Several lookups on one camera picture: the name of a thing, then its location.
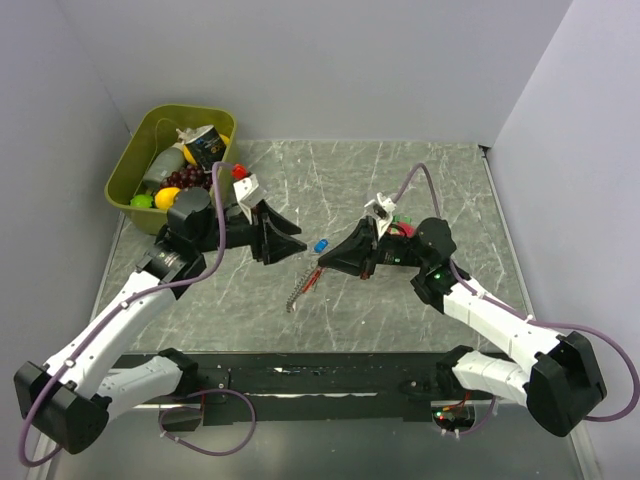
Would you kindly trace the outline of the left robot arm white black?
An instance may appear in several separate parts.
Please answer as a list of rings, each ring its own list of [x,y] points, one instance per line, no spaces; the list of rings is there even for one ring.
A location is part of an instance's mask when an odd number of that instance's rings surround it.
[[[222,256],[226,248],[248,246],[255,260],[270,265],[306,250],[300,232],[263,200],[243,203],[239,214],[227,217],[205,190],[180,191],[119,295],[44,365],[27,362],[16,372],[26,425],[77,454],[130,408],[164,396],[191,399],[199,387],[198,364],[173,348],[123,371],[121,378],[108,372],[156,315],[215,272],[205,253]]]

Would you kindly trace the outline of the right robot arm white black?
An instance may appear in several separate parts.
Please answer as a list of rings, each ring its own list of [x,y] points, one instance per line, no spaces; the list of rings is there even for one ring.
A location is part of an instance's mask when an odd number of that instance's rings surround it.
[[[452,399],[467,390],[508,399],[526,407],[549,433],[566,436],[607,396],[590,341],[508,311],[452,261],[455,250],[444,219],[427,218],[406,236],[380,233],[374,219],[365,217],[318,264],[361,279],[379,265],[416,268],[410,283],[425,305],[468,326],[507,356],[501,360],[467,346],[454,348],[437,366],[439,391]]]

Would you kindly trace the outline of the key with blue tag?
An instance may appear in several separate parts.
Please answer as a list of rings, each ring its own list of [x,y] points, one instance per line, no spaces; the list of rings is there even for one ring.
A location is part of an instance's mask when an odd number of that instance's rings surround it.
[[[329,242],[327,239],[321,239],[314,245],[313,251],[320,254],[327,248],[328,244]]]

